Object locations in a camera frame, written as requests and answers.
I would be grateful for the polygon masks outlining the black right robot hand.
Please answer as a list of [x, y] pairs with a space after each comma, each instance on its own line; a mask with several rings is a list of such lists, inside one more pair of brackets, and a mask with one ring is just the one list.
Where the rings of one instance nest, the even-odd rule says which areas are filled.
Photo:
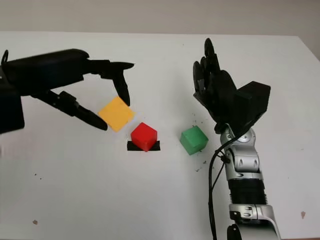
[[220, 68], [218, 55], [210, 38], [204, 42], [204, 56], [193, 63], [193, 96], [215, 121], [214, 131], [221, 134], [230, 123], [231, 103], [236, 86], [229, 73]]

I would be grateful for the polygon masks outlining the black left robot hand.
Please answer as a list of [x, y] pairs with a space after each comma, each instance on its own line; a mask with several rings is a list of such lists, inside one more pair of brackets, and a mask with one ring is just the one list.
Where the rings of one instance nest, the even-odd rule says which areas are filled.
[[0, 132], [1, 134], [23, 129], [25, 126], [22, 100], [31, 96], [55, 109], [106, 131], [98, 115], [84, 108], [76, 97], [53, 89], [83, 81], [84, 75], [99, 75], [112, 80], [118, 96], [127, 106], [131, 104], [124, 71], [134, 66], [130, 62], [112, 62], [107, 59], [91, 60], [81, 49], [66, 49], [15, 60], [8, 60], [5, 50], [0, 61]]

